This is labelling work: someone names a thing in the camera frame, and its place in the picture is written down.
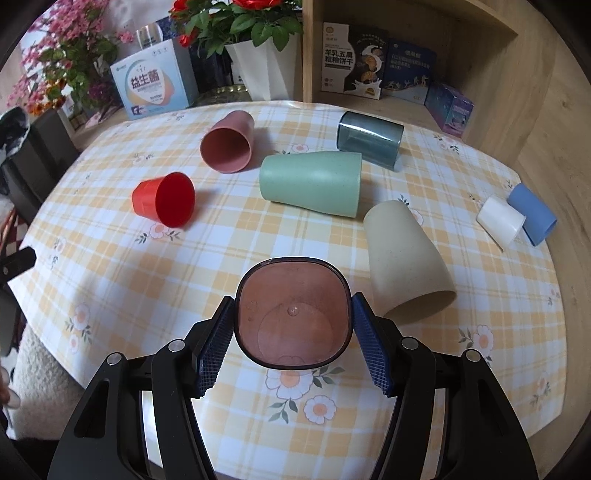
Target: blue box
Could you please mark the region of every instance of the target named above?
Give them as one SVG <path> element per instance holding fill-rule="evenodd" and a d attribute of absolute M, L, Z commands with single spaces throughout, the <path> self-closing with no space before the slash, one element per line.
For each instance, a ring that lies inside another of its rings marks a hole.
<path fill-rule="evenodd" d="M 172 38 L 111 65 L 131 120 L 191 106 L 199 91 L 189 50 Z"/>
<path fill-rule="evenodd" d="M 441 131 L 461 137 L 474 108 L 474 104 L 458 90 L 444 83 L 434 83 L 429 88 L 425 107 L 435 119 Z"/>
<path fill-rule="evenodd" d="M 390 38 L 382 90 L 385 95 L 425 103 L 437 54 L 428 48 Z"/>

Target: table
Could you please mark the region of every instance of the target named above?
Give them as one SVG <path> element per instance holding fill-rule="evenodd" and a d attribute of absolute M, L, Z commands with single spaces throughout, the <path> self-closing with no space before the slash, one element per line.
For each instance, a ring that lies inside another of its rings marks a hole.
<path fill-rule="evenodd" d="M 255 118 L 256 151 L 249 170 L 223 175 L 201 161 L 199 144 L 236 108 Z M 403 326 L 402 333 L 434 351 L 457 355 L 478 348 L 526 434 L 540 430 L 561 412 L 566 377 L 553 263 L 546 244 L 532 247 L 523 231 L 501 252 L 475 222 L 482 202 L 491 194 L 507 197 L 519 177 L 457 139 L 407 126 L 396 172 L 363 163 L 357 219 L 263 200 L 262 158 L 334 150 L 342 113 L 327 105 L 244 103 L 105 131 L 63 177 L 25 238 L 38 265 L 11 288 L 34 332 L 87 385 L 110 352 L 146 355 L 184 337 L 225 294 L 235 294 L 244 273 L 270 257 L 327 260 L 371 304 L 361 220 L 372 205 L 398 199 L 440 251 L 458 292 L 451 307 Z M 131 192 L 141 180 L 171 171 L 189 175 L 197 190 L 185 229 L 165 228 L 131 210 Z M 425 476 L 436 469 L 443 401 L 438 392 Z M 326 407 L 323 416 L 312 412 L 317 403 Z M 252 363 L 233 340 L 216 386 L 195 406 L 212 463 L 222 473 L 359 480 L 371 473 L 393 400 L 372 385 L 353 336 L 328 370 L 296 379 Z"/>

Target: black gripper frame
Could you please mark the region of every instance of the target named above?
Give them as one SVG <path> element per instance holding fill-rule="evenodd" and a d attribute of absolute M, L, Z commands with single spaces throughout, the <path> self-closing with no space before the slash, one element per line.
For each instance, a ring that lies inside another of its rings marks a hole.
<path fill-rule="evenodd" d="M 376 317 L 362 294 L 353 304 L 371 322 L 386 354 L 386 395 L 398 397 L 371 480 L 421 478 L 438 388 L 446 390 L 446 415 L 436 480 L 537 480 L 525 434 L 482 357 L 434 353 Z M 184 343 L 173 341 L 155 355 L 132 360 L 109 355 L 62 435 L 48 480 L 150 478 L 141 409 L 141 392 L 149 390 L 167 480 L 215 480 L 190 399 L 213 385 L 208 380 L 203 386 L 203 354 L 220 322 L 234 314 L 234 300 L 224 297 Z"/>

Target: white flower pot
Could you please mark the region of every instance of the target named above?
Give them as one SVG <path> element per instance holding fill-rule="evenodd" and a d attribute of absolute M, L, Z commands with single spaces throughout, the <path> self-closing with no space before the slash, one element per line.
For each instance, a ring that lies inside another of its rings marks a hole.
<path fill-rule="evenodd" d="M 283 51 L 269 38 L 255 47 L 252 40 L 226 45 L 252 100 L 293 100 L 296 64 L 301 62 L 300 36 L 290 35 Z"/>

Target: gray translucent cup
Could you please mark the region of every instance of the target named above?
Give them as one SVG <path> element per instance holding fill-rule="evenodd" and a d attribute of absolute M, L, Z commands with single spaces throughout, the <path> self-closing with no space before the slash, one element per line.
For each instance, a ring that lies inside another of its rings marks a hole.
<path fill-rule="evenodd" d="M 364 160 L 394 169 L 404 126 L 374 116 L 345 112 L 336 145 L 341 152 L 361 153 Z"/>

